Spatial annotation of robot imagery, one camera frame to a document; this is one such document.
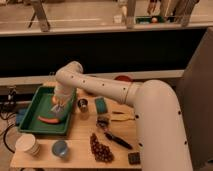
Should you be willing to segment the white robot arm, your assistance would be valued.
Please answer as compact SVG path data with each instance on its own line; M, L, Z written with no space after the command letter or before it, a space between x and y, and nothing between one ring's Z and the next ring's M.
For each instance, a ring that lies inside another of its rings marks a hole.
M55 74L54 93L65 102L74 88L126 104L134 110L142 171L193 171L183 115L176 93L161 80L125 82L83 73L72 61Z

